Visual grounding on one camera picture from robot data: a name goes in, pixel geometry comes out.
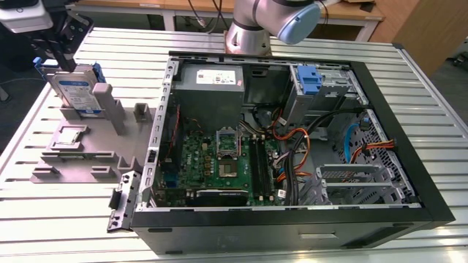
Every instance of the case latch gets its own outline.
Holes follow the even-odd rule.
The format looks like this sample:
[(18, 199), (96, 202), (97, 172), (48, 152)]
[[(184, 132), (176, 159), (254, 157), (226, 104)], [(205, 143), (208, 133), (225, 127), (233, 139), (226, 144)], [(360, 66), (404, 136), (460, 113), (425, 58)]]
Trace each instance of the case latch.
[(117, 189), (113, 189), (109, 208), (112, 209), (108, 233), (132, 232), (130, 221), (137, 201), (141, 174), (130, 171), (122, 174)]

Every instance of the label sticker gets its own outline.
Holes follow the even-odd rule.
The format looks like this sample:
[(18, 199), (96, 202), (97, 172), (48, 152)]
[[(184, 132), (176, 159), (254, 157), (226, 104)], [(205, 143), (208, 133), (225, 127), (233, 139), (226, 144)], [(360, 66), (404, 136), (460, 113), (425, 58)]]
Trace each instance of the label sticker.
[(92, 88), (85, 81), (58, 81), (60, 90), (66, 100), (81, 115), (90, 115), (101, 112), (100, 104), (92, 94)]
[(236, 85), (236, 72), (233, 70), (198, 70), (197, 84)]

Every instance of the aluminum workbench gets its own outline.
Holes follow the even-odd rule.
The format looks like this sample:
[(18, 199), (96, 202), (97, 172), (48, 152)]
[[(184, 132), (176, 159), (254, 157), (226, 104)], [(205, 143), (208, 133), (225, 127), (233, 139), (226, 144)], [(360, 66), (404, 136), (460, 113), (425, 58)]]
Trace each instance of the aluminum workbench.
[[(30, 171), (58, 125), (45, 86), (0, 156), (0, 262), (464, 262), (468, 258), (468, 129), (404, 50), (390, 44), (270, 40), (274, 56), (362, 61), (413, 143), (456, 221), (369, 250), (154, 255), (134, 233), (106, 234), (116, 184), (33, 184)], [(154, 106), (169, 50), (222, 52), (222, 35), (94, 28), (74, 58), (102, 66), (124, 107)]]

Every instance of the ram slot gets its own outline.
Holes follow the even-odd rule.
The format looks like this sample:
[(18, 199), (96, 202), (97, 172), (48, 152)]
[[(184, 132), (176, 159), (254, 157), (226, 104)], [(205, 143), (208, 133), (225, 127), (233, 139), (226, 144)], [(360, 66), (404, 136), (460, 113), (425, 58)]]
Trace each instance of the ram slot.
[(250, 172), (252, 172), (252, 189), (253, 196), (262, 196), (262, 187), (258, 174), (258, 161), (257, 161), (257, 140), (250, 139), (248, 141), (248, 156), (250, 158)]
[(265, 149), (265, 141), (262, 139), (257, 140), (257, 161), (258, 161), (258, 173), (262, 194), (269, 196), (270, 194), (270, 179), (268, 174), (268, 155)]

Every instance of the open computer tower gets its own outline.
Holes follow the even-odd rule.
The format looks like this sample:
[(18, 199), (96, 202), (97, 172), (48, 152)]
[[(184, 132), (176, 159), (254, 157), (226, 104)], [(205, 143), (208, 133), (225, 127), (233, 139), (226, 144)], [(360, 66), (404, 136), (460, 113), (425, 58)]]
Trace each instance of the open computer tower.
[(169, 54), (108, 231), (158, 254), (370, 248), (453, 221), (361, 62)]

